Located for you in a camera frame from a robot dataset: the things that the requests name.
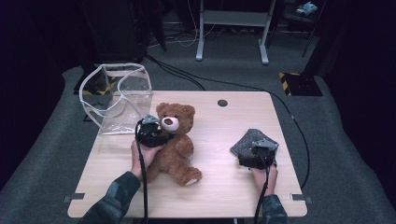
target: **camouflage sleeve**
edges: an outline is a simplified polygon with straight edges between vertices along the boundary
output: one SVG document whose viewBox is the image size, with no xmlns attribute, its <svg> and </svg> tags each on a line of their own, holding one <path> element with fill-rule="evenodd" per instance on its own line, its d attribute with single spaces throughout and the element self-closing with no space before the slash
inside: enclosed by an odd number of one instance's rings
<svg viewBox="0 0 396 224">
<path fill-rule="evenodd" d="M 139 188 L 139 179 L 125 172 L 111 183 L 105 197 L 94 204 L 79 223 L 120 223 Z"/>
<path fill-rule="evenodd" d="M 262 201 L 262 216 L 266 224 L 289 224 L 288 214 L 277 195 L 267 195 Z"/>
</svg>

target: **teddy bear ear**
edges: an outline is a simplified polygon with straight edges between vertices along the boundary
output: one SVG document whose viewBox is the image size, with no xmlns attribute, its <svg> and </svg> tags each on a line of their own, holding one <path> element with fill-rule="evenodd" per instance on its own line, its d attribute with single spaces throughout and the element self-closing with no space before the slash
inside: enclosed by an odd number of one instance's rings
<svg viewBox="0 0 396 224">
<path fill-rule="evenodd" d="M 160 103 L 159 105 L 157 105 L 156 111 L 157 113 L 159 113 L 160 111 L 162 111 L 164 108 L 166 108 L 167 106 L 169 106 L 168 103 Z"/>
<path fill-rule="evenodd" d="M 192 105 L 185 105 L 183 110 L 189 116 L 193 116 L 195 114 L 195 108 Z"/>
</svg>

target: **human hand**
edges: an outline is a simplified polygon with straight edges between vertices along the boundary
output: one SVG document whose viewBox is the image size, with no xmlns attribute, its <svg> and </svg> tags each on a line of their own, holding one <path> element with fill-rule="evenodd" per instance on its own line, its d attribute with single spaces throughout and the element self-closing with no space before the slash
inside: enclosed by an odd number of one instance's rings
<svg viewBox="0 0 396 224">
<path fill-rule="evenodd" d="M 140 151 L 142 152 L 143 155 L 143 160 L 145 161 L 145 168 L 147 169 L 149 165 L 152 163 L 152 160 L 154 160 L 155 154 L 163 149 L 162 146 L 157 146 L 157 147 L 146 147 L 144 145 L 140 145 Z M 132 150 L 132 169 L 131 173 L 137 176 L 139 179 L 141 178 L 142 175 L 142 167 L 140 166 L 140 160 L 139 160 L 139 151 L 137 149 L 137 143 L 134 140 L 131 145 L 131 150 Z"/>
<path fill-rule="evenodd" d="M 264 196 L 275 193 L 277 169 L 273 164 L 268 169 L 269 169 L 268 186 Z M 251 171 L 251 173 L 253 173 L 254 181 L 256 182 L 256 187 L 259 189 L 259 191 L 262 191 L 262 188 L 264 187 L 264 183 L 267 177 L 267 173 L 265 173 L 265 170 L 259 170 L 256 168 L 250 168 L 249 170 Z"/>
</svg>

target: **brown teddy bear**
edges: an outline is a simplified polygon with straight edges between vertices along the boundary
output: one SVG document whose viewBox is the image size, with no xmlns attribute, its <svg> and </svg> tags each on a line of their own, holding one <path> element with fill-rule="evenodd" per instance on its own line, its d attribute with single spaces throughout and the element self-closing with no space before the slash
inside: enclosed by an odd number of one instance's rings
<svg viewBox="0 0 396 224">
<path fill-rule="evenodd" d="M 201 171 L 189 166 L 194 145 L 187 133 L 193 125 L 194 107 L 160 103 L 156 109 L 163 133 L 171 133 L 174 137 L 157 152 L 148 167 L 148 182 L 153 181 L 159 172 L 171 175 L 180 186 L 188 186 L 202 179 Z"/>
</svg>

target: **black cable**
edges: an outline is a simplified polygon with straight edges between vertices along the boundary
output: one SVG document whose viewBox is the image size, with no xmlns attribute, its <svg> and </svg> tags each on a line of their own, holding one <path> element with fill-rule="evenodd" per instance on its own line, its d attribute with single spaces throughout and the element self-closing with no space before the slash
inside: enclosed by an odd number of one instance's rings
<svg viewBox="0 0 396 224">
<path fill-rule="evenodd" d="M 152 61 L 152 62 L 158 64 L 158 65 L 161 67 L 161 69 L 164 70 L 165 72 L 168 72 L 168 73 L 170 73 L 170 74 L 172 74 L 172 75 L 174 75 L 174 76 L 176 76 L 176 77 L 180 77 L 180 78 L 186 79 L 186 80 L 188 80 L 188 81 L 194 83 L 196 86 L 198 86 L 198 88 L 199 88 L 201 91 L 205 91 L 205 87 L 204 87 L 203 85 L 201 85 L 201 83 L 199 83 L 198 81 L 196 81 L 196 80 L 193 79 L 192 77 L 186 76 L 186 75 L 184 74 L 184 73 L 185 73 L 184 71 L 182 71 L 182 70 L 180 70 L 180 69 L 178 69 L 178 68 L 175 68 L 175 67 L 173 67 L 173 66 L 171 66 L 171 65 L 169 65 L 169 64 L 162 63 L 162 62 L 160 62 L 160 61 L 154 59 L 153 57 L 149 56 L 147 53 L 145 54 L 145 57 L 146 57 L 147 59 L 149 59 L 150 61 Z"/>
<path fill-rule="evenodd" d="M 137 136 L 138 136 L 138 130 L 137 127 L 142 123 L 142 120 L 138 121 L 136 123 L 136 127 L 134 128 L 134 139 L 136 141 L 137 145 L 137 151 L 139 152 L 139 160 L 140 160 L 140 168 L 142 169 L 142 180 L 143 180 L 143 204 L 145 208 L 145 215 L 142 220 L 143 224 L 147 224 L 149 222 L 149 206 L 148 206 L 148 180 L 147 180 L 147 175 L 146 175 L 146 165 L 145 165 L 145 160 L 143 158 L 142 151 L 140 149 L 140 143 L 137 141 Z"/>
<path fill-rule="evenodd" d="M 185 76 L 185 77 L 188 77 L 188 78 L 190 78 L 190 79 L 193 79 L 193 77 L 195 77 L 195 78 L 199 78 L 199 79 L 205 80 L 205 81 L 212 81 L 212 82 L 218 82 L 218 83 L 227 84 L 227 85 L 234 85 L 234 86 L 238 86 L 238 87 L 244 87 L 244 88 L 253 89 L 253 90 L 256 90 L 256 91 L 265 91 L 265 92 L 268 92 L 270 95 L 274 96 L 274 97 L 286 108 L 287 112 L 289 113 L 291 119 L 293 120 L 294 124 L 296 125 L 296 127 L 297 127 L 299 133 L 301 134 L 301 136 L 302 136 L 302 138 L 303 138 L 303 140 L 304 140 L 305 151 L 306 151 L 306 156 L 307 156 L 307 171 L 306 171 L 306 175 L 305 175 L 305 178 L 304 178 L 304 182 L 303 182 L 303 184 L 300 186 L 300 188 L 303 189 L 303 188 L 305 187 L 305 184 L 306 184 L 306 182 L 307 182 L 307 180 L 308 180 L 309 173 L 310 173 L 310 169 L 311 169 L 311 165 L 310 165 L 310 164 L 311 164 L 311 159 L 310 159 L 310 155 L 309 155 L 308 144 L 306 143 L 305 135 L 304 135 L 303 131 L 301 130 L 300 125 L 298 125 L 296 119 L 295 119 L 294 116 L 291 114 L 289 108 L 286 106 L 285 102 L 283 102 L 282 99 L 280 99 L 279 96 L 277 96 L 277 95 L 274 94 L 273 92 L 270 92 L 270 91 L 267 91 L 267 90 L 264 90 L 264 89 L 261 89 L 261 88 L 257 88 L 257 87 L 251 87 L 251 86 L 242 85 L 242 84 L 238 84 L 238 83 L 220 81 L 220 80 L 215 80 L 215 79 L 212 79 L 212 78 L 198 77 L 198 76 L 196 76 L 196 75 L 193 75 L 193 74 L 188 73 L 188 72 L 186 72 L 186 71 L 183 71 L 183 70 L 181 70 L 181 69 L 175 68 L 174 66 L 172 66 L 172 65 L 170 65 L 170 64 L 160 62 L 160 61 L 156 60 L 155 58 L 153 58 L 152 56 L 148 55 L 147 53 L 146 53 L 145 57 L 148 58 L 149 60 L 155 62 L 155 63 L 158 64 L 158 65 L 166 66 L 166 67 L 171 67 L 172 69 L 176 70 L 181 76 Z"/>
<path fill-rule="evenodd" d="M 260 208 L 262 207 L 262 201 L 264 200 L 265 191 L 267 191 L 267 188 L 268 188 L 268 175 L 270 175 L 270 171 L 268 170 L 269 168 L 267 167 L 265 159 L 262 157 L 262 155 L 260 155 L 260 153 L 257 153 L 257 154 L 259 154 L 260 159 L 264 163 L 264 167 L 265 167 L 265 182 L 264 182 L 264 186 L 262 187 L 262 193 L 260 194 L 259 201 L 257 202 L 256 213 L 254 214 L 254 219 L 253 219 L 253 223 L 254 224 L 259 223 L 258 220 L 259 220 Z"/>
</svg>

